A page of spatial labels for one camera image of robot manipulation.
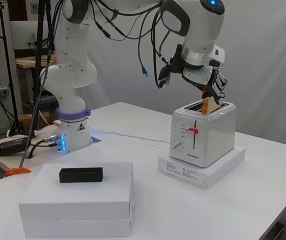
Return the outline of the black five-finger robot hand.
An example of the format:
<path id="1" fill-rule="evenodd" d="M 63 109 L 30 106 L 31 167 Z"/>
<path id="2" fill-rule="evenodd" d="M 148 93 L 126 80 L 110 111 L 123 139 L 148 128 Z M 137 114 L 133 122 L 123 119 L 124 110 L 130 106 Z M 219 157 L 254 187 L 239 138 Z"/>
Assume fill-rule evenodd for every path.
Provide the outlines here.
<path id="1" fill-rule="evenodd" d="M 183 60 L 180 53 L 175 53 L 170 62 L 161 69 L 158 75 L 158 82 L 161 85 L 170 80 L 170 75 L 180 74 L 184 81 L 196 87 L 202 92 L 202 99 L 213 98 L 217 105 L 221 105 L 225 97 L 227 79 L 219 71 L 219 63 L 213 66 L 193 66 Z"/>

